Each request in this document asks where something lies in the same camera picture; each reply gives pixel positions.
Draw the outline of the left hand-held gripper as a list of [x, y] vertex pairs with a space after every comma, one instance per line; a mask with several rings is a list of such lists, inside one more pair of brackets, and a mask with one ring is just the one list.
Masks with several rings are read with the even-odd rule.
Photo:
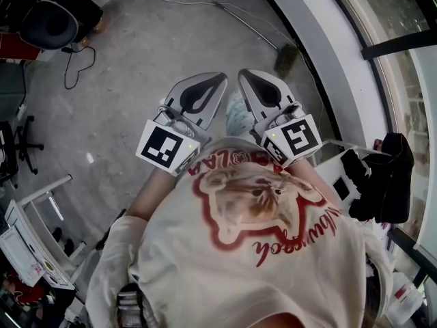
[[223, 72], [196, 74], [176, 83], [166, 105], [161, 105], [158, 115], [147, 121], [136, 156], [172, 176], [180, 175], [211, 140], [205, 130], [227, 85]]

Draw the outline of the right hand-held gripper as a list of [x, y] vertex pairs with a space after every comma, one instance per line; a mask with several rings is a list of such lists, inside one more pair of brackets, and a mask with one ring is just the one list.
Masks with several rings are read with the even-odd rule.
[[261, 121], [254, 126], [261, 137], [259, 146], [279, 166], [286, 168], [322, 147], [313, 116], [294, 102], [283, 80], [261, 70], [244, 68], [238, 73], [238, 82], [247, 108]]

